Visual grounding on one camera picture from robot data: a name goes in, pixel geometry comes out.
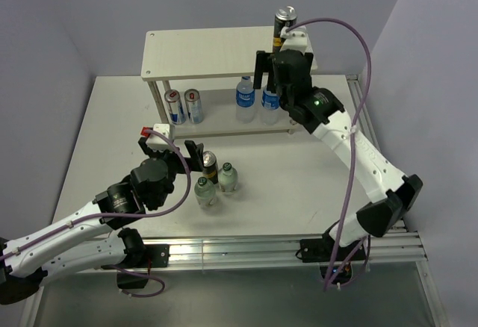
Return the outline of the Pocari Sweat bottle blue cap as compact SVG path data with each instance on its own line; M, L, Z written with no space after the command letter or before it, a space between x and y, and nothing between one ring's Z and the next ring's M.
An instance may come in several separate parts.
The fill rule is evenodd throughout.
M279 97L264 86L261 96L261 121L265 125L275 125L279 120L279 109Z

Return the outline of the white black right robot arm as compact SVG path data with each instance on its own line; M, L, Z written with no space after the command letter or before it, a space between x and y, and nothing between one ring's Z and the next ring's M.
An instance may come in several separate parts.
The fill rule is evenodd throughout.
M311 78L311 53L296 50L258 51L254 81L268 74L268 85L279 106L309 134L328 146L364 188L369 202L324 233L323 251L333 260L371 235L382 237L414 204L423 182L393 166L358 130L331 90L316 87Z

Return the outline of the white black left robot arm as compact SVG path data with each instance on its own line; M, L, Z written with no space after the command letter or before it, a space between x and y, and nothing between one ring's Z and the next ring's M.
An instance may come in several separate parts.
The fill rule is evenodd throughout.
M147 250L129 224L179 208L183 199L162 209L176 176L203 168L203 144L186 140L186 158L171 139L162 140L166 147L158 150L140 138L148 158L75 213L25 237L1 240L2 305L27 299L61 276L97 267L147 282L148 276L134 271L146 262Z

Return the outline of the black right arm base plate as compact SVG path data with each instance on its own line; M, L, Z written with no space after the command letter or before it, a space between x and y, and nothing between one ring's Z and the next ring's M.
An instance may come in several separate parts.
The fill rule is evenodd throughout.
M338 247L336 261L343 261L359 245L356 241L347 247ZM334 241L327 238L306 238L299 241L295 256L303 263L328 263L332 257Z

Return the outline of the dark can yellow band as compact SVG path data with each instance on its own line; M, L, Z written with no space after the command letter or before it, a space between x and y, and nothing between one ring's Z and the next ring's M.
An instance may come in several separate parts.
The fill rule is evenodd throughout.
M292 6L280 7L274 16L273 53L279 52L284 40L281 38L283 28L289 28L297 23L297 12Z

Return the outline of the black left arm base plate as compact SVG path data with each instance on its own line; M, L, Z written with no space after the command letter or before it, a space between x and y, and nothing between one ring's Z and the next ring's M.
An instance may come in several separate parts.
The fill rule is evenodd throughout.
M120 290L136 293L146 287L153 269L166 268L169 263L170 246L139 245L124 248L125 257L118 264L102 265L102 270L115 271Z

